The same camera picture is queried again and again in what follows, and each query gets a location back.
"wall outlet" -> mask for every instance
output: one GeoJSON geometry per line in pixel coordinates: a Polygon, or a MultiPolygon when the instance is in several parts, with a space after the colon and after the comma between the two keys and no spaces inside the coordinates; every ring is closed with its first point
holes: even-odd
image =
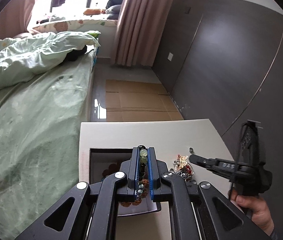
{"type": "Polygon", "coordinates": [[[168,60],[171,61],[173,56],[174,56],[173,54],[169,53],[168,60]]]}

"pink curtain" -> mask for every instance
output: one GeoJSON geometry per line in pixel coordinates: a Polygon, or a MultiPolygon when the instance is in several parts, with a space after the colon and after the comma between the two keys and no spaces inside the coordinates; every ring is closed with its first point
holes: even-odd
{"type": "Polygon", "coordinates": [[[152,66],[172,0],[124,0],[112,63],[152,66]]]}
{"type": "Polygon", "coordinates": [[[0,12],[0,39],[27,31],[36,0],[11,0],[0,12]]]}

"tile floor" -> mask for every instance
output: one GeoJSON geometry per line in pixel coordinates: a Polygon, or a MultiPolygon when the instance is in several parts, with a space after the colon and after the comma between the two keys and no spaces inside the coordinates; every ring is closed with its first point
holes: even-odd
{"type": "Polygon", "coordinates": [[[94,68],[95,73],[92,88],[92,104],[90,114],[91,122],[106,122],[106,79],[160,83],[152,69],[146,66],[124,67],[97,63],[94,68]]]}

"dark pillow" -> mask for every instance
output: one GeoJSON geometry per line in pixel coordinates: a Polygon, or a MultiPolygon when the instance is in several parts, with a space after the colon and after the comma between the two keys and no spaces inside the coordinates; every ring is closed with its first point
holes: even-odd
{"type": "Polygon", "coordinates": [[[123,3],[123,0],[108,0],[106,9],[108,9],[109,7],[112,7],[113,5],[122,4],[122,3],[123,3]]]}
{"type": "Polygon", "coordinates": [[[120,8],[121,8],[121,4],[117,4],[117,5],[113,5],[111,7],[109,7],[105,13],[106,14],[110,14],[110,13],[120,13],[120,8]]]}
{"type": "Polygon", "coordinates": [[[110,13],[107,15],[107,20],[118,20],[120,14],[119,13],[110,13]]]}

